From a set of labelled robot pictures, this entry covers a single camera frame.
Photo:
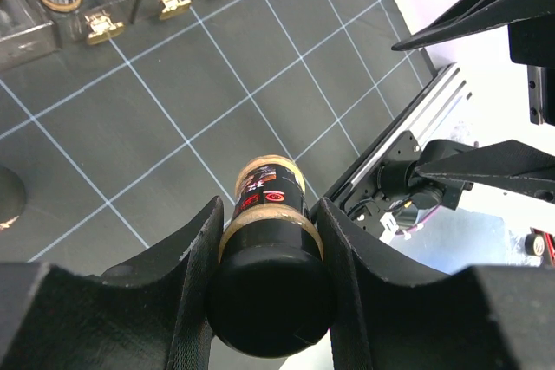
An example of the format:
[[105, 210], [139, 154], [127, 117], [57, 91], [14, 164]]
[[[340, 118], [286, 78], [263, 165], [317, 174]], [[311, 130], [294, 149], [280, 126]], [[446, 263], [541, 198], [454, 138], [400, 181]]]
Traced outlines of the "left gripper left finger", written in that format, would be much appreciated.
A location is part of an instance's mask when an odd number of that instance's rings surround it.
[[205, 369], [204, 296], [224, 224], [213, 198], [188, 224], [98, 276], [1, 266], [4, 369]]

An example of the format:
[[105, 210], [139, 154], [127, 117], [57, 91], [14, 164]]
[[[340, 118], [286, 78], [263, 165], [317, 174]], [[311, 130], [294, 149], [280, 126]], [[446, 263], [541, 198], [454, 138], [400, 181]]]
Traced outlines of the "red label soy bottle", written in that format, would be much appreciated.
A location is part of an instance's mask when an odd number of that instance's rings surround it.
[[23, 181], [11, 169], [1, 167], [1, 231], [11, 227], [22, 215], [26, 205]]

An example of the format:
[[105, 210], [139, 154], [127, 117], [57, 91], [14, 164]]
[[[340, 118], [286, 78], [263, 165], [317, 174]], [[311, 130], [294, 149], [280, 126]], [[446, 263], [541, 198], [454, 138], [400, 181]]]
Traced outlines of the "small spice bottle edge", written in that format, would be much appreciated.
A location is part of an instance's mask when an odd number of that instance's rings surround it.
[[317, 344], [336, 315], [323, 239], [310, 221], [304, 176], [290, 159], [250, 161], [206, 291], [213, 332], [240, 353], [279, 358]]

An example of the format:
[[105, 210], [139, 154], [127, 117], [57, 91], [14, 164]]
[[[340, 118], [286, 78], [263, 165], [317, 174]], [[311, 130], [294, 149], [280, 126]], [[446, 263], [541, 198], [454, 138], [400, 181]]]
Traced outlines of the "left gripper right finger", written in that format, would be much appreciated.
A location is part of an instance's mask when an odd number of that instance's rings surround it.
[[551, 369], [554, 272], [418, 263], [322, 199], [317, 226], [336, 287], [337, 369]]

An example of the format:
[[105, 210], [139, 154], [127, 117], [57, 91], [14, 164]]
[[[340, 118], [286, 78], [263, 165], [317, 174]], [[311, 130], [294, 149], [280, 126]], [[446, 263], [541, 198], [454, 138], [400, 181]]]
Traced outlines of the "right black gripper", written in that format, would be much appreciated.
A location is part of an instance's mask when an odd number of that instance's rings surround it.
[[[511, 60], [526, 66], [530, 122], [553, 126], [554, 0], [459, 0], [392, 49], [419, 49], [504, 26]], [[554, 202], [554, 157], [517, 140], [474, 148], [415, 170], [437, 182], [471, 182]]]

